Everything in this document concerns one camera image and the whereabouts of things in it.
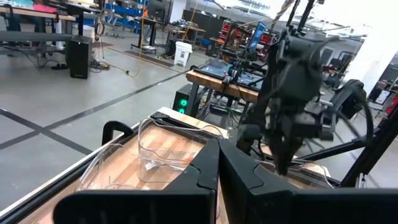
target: green light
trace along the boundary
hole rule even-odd
[[[180,100],[180,105],[181,106],[186,106],[188,104],[187,100]]]

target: metal pole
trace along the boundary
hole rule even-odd
[[[304,10],[304,13],[303,13],[303,15],[301,17],[300,23],[298,24],[298,27],[297,27],[297,31],[298,32],[303,31],[305,22],[307,21],[308,16],[310,15],[310,12],[311,12],[311,9],[313,7],[313,3],[314,2],[315,2],[315,0],[308,0],[308,4],[307,4],[307,6],[306,6],[306,8]]]
[[[347,175],[341,181],[342,187],[355,187],[356,178],[360,174],[368,175],[394,138],[398,135],[398,106],[388,118],[383,119],[379,131],[372,142],[366,146],[357,158]]]
[[[297,6],[299,6],[299,4],[300,4],[300,0],[296,0],[296,2],[294,3],[294,6],[292,8],[292,12],[290,13],[289,19],[286,22],[287,27],[290,25],[290,23],[292,23],[294,14],[296,13],[296,9],[297,9]]]

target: desk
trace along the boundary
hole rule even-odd
[[[74,2],[64,2],[62,5],[67,8],[66,11],[68,14],[79,16],[78,35],[83,35],[83,20],[85,12],[94,14],[99,14],[101,12],[99,9],[85,7]]]
[[[169,115],[171,118],[179,120],[181,122],[184,122],[186,124],[195,126],[197,128],[202,128],[206,125],[208,125],[207,123],[197,120],[195,118],[189,117],[187,115],[184,114],[180,114],[176,111],[173,111],[169,108],[161,108],[158,110],[158,112],[161,112],[163,114],[167,114]],[[214,128],[206,128],[206,130],[210,133],[213,134],[221,134],[224,135],[225,137],[228,136],[227,130],[221,129],[219,128],[218,132],[217,130],[215,130]],[[162,131],[159,132],[159,130],[156,130],[156,128],[154,129],[150,129],[150,127],[148,129],[146,129],[146,131],[148,131],[148,135],[159,135],[161,136],[163,133],[161,133]],[[65,196],[72,194],[76,187],[78,186],[78,179],[71,179],[69,182],[66,182],[65,180],[65,176],[71,175],[71,173],[74,172],[74,170],[76,170],[78,167],[80,167],[82,164],[87,163],[87,162],[91,162],[91,160],[95,157],[95,155],[97,155],[101,150],[103,150],[107,145],[111,144],[112,142],[115,142],[116,139],[119,139],[122,137],[122,134],[119,135],[118,137],[116,137],[114,140],[110,141],[109,143],[105,144],[104,146],[100,147],[99,149],[93,151],[90,155],[86,156],[85,158],[83,158],[82,160],[78,161],[76,164],[72,165],[71,167],[67,168],[66,170],[64,170],[62,173],[60,173],[59,175],[55,176],[54,178],[52,178],[51,180],[49,180],[48,182],[44,183],[42,186],[40,186],[39,188],[35,189],[34,191],[32,191],[31,193],[27,194],[25,197],[21,198],[20,200],[18,200],[17,202],[15,202],[14,204],[12,204],[11,206],[7,207],[6,209],[4,209],[3,211],[0,212],[0,220],[1,218],[3,218],[5,216],[5,214],[8,214],[10,211],[15,210],[16,208],[19,208],[19,210],[22,210],[23,208],[19,207],[20,205],[22,205],[23,203],[26,203],[29,200],[32,200],[35,197],[38,197],[38,195],[40,195],[41,192],[45,191],[44,189],[46,189],[48,186],[50,185],[54,185],[57,182],[61,182],[61,181],[65,181],[64,185],[62,188],[59,189],[58,192],[54,192],[54,194],[49,195],[49,199],[46,199],[45,202],[39,206],[33,207],[32,211],[29,211],[29,214],[27,214],[27,216],[21,220],[16,220],[16,222],[19,223],[39,223],[39,224],[52,224],[52,212],[53,212],[53,208],[55,207],[55,205]],[[157,141],[165,141],[169,140],[170,138],[174,138],[175,136],[162,136],[162,139],[158,139]],[[124,144],[126,148],[129,149],[134,149],[137,148],[137,136],[128,140],[127,143]],[[191,144],[189,149],[187,149],[187,151],[189,152],[198,152],[201,149],[201,145],[199,144]],[[113,154],[111,154],[106,160],[105,160],[105,164],[106,164],[106,171],[108,172],[117,172],[118,174],[122,174],[124,170],[126,170],[127,168],[131,168],[130,163],[131,160],[129,161],[128,159],[126,159],[126,156],[128,152],[126,151],[116,151]],[[313,166],[307,166],[304,167],[304,169],[309,169],[312,170],[313,172],[317,172],[317,169],[319,169],[319,166],[317,165],[313,165]],[[123,181],[121,180],[121,176],[119,175],[117,178],[118,181]],[[289,182],[291,182],[292,184],[296,185],[297,187],[300,188],[307,188],[308,186],[303,185],[300,182],[297,182],[296,180],[292,180],[289,179]],[[140,189],[163,189],[167,184],[158,184],[158,183],[137,183],[136,188],[140,188]],[[217,224],[227,224],[228,223],[228,218],[226,215],[226,210],[225,210],[225,205],[224,205],[224,200],[223,200],[223,195],[221,192],[221,187],[219,185],[219,191],[218,191],[218,196],[219,196],[219,204],[220,204],[220,215],[219,218],[217,219]]]
[[[26,16],[37,16],[37,17],[43,17],[43,18],[49,18],[49,19],[57,18],[57,16],[54,13],[40,12],[40,11],[35,11],[33,9],[24,9],[24,8],[13,7],[12,11],[14,14],[20,14],[20,15],[26,15]],[[9,9],[4,6],[0,6],[0,12],[9,13]],[[73,16],[64,16],[64,15],[59,15],[59,19],[65,20],[65,21],[75,21],[76,20],[76,18],[74,18]]]
[[[29,8],[22,7],[13,7],[12,11],[14,14],[25,15],[25,16],[35,16],[41,17],[41,22],[39,24],[39,30],[42,32],[45,29],[45,21],[44,18],[49,18],[52,20],[52,32],[53,34],[45,34],[41,32],[19,32],[19,31],[0,31],[0,40],[1,41],[32,41],[32,42],[45,42],[45,41],[54,41],[53,45],[55,45],[55,41],[68,41],[72,37],[72,22],[75,21],[73,16],[68,15],[59,15],[58,18],[63,22],[62,26],[59,26],[59,30],[55,30],[54,20],[57,18],[57,15],[50,12],[42,12]],[[10,13],[10,9],[8,7],[0,6],[1,13]],[[22,49],[25,54],[35,53],[37,49]],[[2,51],[0,54],[9,54],[10,50]],[[56,47],[46,47],[44,52],[58,52],[59,49]]]
[[[187,114],[190,115],[192,112],[192,107],[193,104],[196,100],[196,96],[198,94],[198,89],[199,86],[204,86],[209,88],[209,93],[208,93],[208,100],[210,99],[210,96],[213,92],[215,91],[220,91],[222,92],[224,90],[224,84],[222,80],[219,80],[217,78],[209,77],[208,75],[204,75],[198,72],[194,72],[193,70],[190,70],[186,74],[186,78],[188,81],[192,82],[192,89],[191,93],[189,96],[188,100],[188,105],[187,105]],[[249,103],[256,102],[257,100],[257,95],[258,92],[249,90],[244,87],[238,87],[234,84],[229,84],[226,88],[224,93],[229,96],[237,97],[241,99],[242,97],[244,100],[246,100],[246,105],[243,109],[243,114],[246,113],[246,111],[249,108]]]
[[[169,40],[177,40],[179,35],[182,35],[185,33],[184,30],[178,29],[173,26],[161,26],[160,24],[156,24],[155,28],[167,32],[167,38],[166,38],[165,45],[160,45],[161,47],[165,48],[166,52],[168,52],[168,50],[169,50]]]
[[[99,5],[98,5],[98,4],[95,4],[95,3],[93,2],[93,0],[68,0],[68,2],[71,2],[71,3],[81,3],[81,4],[86,4],[86,5],[89,5],[89,6],[93,6],[93,7],[99,7]]]
[[[136,22],[142,22],[142,18],[141,17],[129,17],[129,18],[132,18]],[[149,39],[149,45],[150,46],[154,46],[154,43],[155,43],[155,35],[156,35],[155,25],[156,24],[161,24],[161,22],[153,20],[153,19],[144,18],[144,25],[149,25],[149,27],[150,27],[150,39]],[[143,30],[139,33],[138,45],[131,44],[131,47],[136,47],[138,49],[141,48],[142,34],[143,33],[144,33]]]
[[[199,41],[199,42],[201,42],[201,40],[203,39],[203,36],[205,35],[204,33],[206,32],[204,29],[200,29],[200,28],[196,28],[196,27],[190,27],[190,26],[187,26],[186,27],[186,30],[187,30],[187,32],[189,31],[189,30],[193,30],[194,31],[194,35],[193,35],[193,40],[187,40],[187,39],[185,39],[185,40],[183,40],[184,42],[188,42],[188,43],[191,43],[193,46],[195,46],[196,44],[197,44],[197,42]]]
[[[224,43],[223,40],[217,39],[216,37],[210,37],[210,40],[215,41],[217,44],[223,44]]]

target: clear plastic container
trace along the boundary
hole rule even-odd
[[[166,126],[151,118],[141,121],[139,179],[145,182],[173,181],[206,144],[206,140],[198,136],[203,131]]]
[[[220,133],[210,125],[203,129]],[[110,144],[97,154],[76,190],[162,190],[206,144],[205,138],[198,137],[203,129],[178,128],[144,119],[138,136],[125,145]]]

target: white wall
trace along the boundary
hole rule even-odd
[[[187,6],[187,0],[173,0],[170,22],[175,22],[180,20],[182,18],[182,14],[186,6]]]

